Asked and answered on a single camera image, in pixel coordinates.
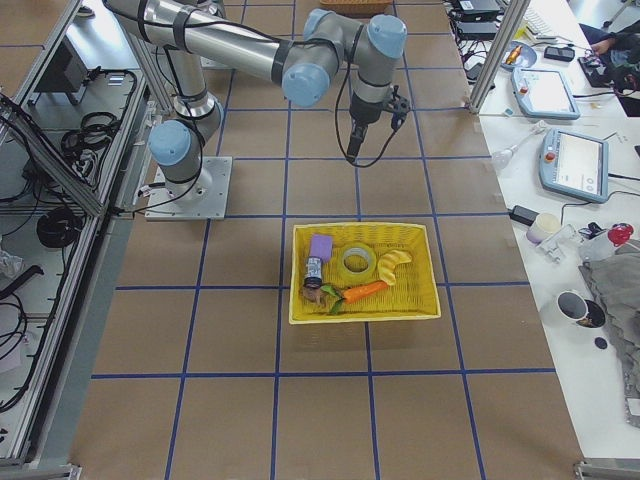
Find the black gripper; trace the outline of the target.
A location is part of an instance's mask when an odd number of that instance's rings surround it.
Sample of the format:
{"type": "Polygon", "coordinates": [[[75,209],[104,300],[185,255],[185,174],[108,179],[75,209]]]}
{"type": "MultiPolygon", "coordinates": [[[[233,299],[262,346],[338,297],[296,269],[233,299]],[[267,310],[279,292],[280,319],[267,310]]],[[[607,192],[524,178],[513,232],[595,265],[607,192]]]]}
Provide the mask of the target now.
{"type": "Polygon", "coordinates": [[[399,86],[389,86],[380,102],[369,102],[361,98],[356,92],[351,95],[349,113],[355,123],[351,128],[347,146],[348,156],[358,156],[366,138],[368,126],[376,123],[383,112],[391,114],[392,128],[401,128],[405,123],[411,105],[407,98],[398,93],[399,86]]]}

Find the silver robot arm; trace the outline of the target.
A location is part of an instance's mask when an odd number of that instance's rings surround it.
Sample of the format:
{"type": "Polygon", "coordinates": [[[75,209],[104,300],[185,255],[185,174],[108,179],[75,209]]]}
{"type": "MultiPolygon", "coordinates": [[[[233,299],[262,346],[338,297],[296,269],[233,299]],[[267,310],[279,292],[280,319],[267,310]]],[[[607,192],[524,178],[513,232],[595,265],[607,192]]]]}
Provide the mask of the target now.
{"type": "Polygon", "coordinates": [[[310,108],[329,90],[340,68],[355,69],[349,113],[349,142],[339,146],[345,160],[357,167],[368,128],[384,112],[398,131],[410,111],[393,76],[404,53],[407,28],[391,15],[379,14],[362,23],[330,10],[314,9],[300,41],[272,37],[231,22],[186,1],[107,1],[105,7],[128,33],[165,49],[178,89],[176,113],[196,120],[215,101],[208,92],[200,60],[207,58],[281,87],[296,106],[310,108]]]}

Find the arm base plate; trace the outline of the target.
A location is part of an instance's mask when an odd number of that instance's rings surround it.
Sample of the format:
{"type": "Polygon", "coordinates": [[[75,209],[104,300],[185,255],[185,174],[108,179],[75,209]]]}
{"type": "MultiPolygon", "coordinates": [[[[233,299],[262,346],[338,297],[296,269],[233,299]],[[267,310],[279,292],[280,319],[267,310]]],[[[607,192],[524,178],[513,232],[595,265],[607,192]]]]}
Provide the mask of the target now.
{"type": "Polygon", "coordinates": [[[150,193],[150,208],[144,211],[149,221],[222,220],[226,214],[233,159],[229,156],[205,156],[203,171],[188,194],[188,184],[168,183],[150,193]]]}

